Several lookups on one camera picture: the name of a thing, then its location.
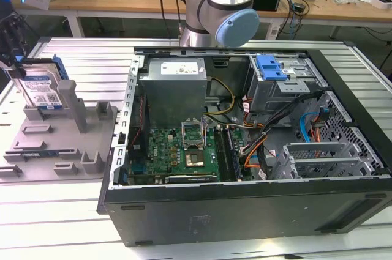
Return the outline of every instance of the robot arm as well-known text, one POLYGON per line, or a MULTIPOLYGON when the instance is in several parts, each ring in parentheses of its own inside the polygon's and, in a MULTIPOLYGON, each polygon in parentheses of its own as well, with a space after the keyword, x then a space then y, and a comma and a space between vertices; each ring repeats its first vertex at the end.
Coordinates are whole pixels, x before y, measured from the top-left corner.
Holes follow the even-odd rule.
POLYGON ((0 0, 0 67, 18 71, 17 56, 26 56, 25 21, 11 0, 0 0))
POLYGON ((244 45, 259 26, 253 0, 187 0, 181 46, 244 45))

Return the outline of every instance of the floor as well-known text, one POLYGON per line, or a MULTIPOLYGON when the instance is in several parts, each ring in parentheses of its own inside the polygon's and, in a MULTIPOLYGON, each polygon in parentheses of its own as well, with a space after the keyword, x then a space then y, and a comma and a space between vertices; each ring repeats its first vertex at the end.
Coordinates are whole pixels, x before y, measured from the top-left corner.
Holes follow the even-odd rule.
MULTIPOLYGON (((35 17, 29 16, 28 23, 33 27, 39 36, 71 37, 67 22, 61 17, 35 17)), ((166 38, 167 32, 162 20, 146 19, 125 19, 119 18, 82 18, 82 25, 86 37, 146 37, 146 38, 166 38)), ((177 21, 168 20, 168 26, 172 36, 177 35, 177 21)), ((268 25, 261 24, 255 39, 264 39, 268 25)), ((296 35, 296 40, 329 41, 331 26, 302 26, 296 35)), ((386 32, 387 29, 377 29, 379 32, 386 32)), ((386 41, 392 41, 392 32, 387 34, 374 33, 382 40, 375 39, 364 28, 342 27, 335 40, 353 42, 376 66, 380 66, 385 56, 392 49, 386 45, 386 41)), ((38 35, 30 33, 28 42, 34 46, 38 35)), ((289 40, 289 34, 281 34, 280 40, 289 40)), ((392 74, 392 57, 390 57, 382 69, 386 76, 392 74)), ((0 77, 0 91, 5 85, 6 79, 0 77)))

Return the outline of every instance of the power connector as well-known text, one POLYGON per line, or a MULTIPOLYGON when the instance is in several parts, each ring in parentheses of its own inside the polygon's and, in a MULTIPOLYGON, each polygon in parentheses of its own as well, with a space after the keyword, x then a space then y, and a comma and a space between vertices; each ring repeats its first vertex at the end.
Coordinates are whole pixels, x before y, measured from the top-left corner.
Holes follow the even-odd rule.
POLYGON ((303 13, 305 11, 305 8, 306 8, 306 6, 304 4, 301 4, 301 3, 294 3, 293 4, 294 12, 303 13))

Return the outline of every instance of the slotted aluminum surface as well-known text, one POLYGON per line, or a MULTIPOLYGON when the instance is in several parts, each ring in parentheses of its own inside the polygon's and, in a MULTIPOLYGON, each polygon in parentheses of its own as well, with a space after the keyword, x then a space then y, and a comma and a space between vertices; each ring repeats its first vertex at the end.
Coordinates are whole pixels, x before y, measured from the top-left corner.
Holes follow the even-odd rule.
MULTIPOLYGON (((37 45, 31 56, 61 57, 70 78, 77 81, 77 95, 87 105, 110 100, 121 108, 132 47, 169 45, 178 43, 164 39, 52 39, 37 45)), ((246 46, 320 49, 392 138, 390 84, 371 70, 373 65, 355 48, 342 42, 289 41, 251 41, 246 46)), ((25 118, 24 104, 13 86, 0 94, 1 155, 25 118)), ((96 214, 100 182, 17 185, 0 190, 0 259, 49 259, 53 255, 95 260, 284 259, 281 255, 285 254, 306 259, 392 258, 392 207, 349 234, 125 248, 110 218, 96 214)))

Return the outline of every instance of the blue drive bay latch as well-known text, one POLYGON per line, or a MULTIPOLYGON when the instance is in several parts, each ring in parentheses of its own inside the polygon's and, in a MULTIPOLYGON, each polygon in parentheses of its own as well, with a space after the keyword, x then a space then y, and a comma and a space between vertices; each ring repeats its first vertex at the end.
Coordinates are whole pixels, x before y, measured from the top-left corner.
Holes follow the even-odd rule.
POLYGON ((281 65, 272 55, 257 55, 257 66, 265 81, 286 81, 287 75, 281 70, 281 65))

